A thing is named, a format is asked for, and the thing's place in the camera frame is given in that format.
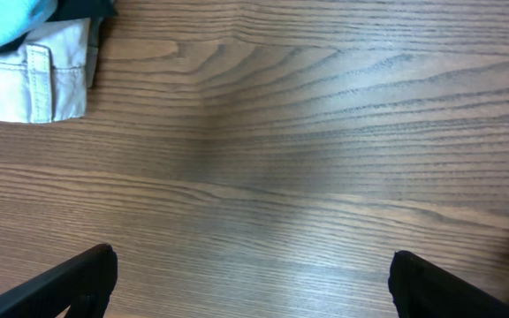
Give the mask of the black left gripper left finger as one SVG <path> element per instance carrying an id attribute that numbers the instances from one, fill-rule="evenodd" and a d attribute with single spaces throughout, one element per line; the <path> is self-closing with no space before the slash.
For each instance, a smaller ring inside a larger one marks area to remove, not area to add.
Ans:
<path id="1" fill-rule="evenodd" d="M 102 318 L 118 279 L 118 257 L 100 244 L 0 295 L 0 318 Z"/>

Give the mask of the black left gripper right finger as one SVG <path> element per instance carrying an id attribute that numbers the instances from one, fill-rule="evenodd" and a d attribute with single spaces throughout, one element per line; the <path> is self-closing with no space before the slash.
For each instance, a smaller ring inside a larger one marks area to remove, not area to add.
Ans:
<path id="1" fill-rule="evenodd" d="M 509 304 L 408 251 L 394 254 L 388 287 L 399 318 L 509 318 Z"/>

